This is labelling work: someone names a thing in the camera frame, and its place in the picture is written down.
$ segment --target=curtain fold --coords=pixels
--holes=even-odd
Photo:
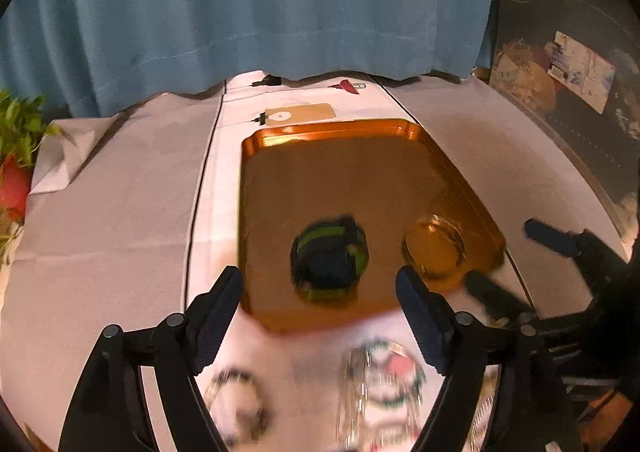
[[[13,0],[0,19],[0,86],[109,116],[256,69],[467,76],[490,1]]]

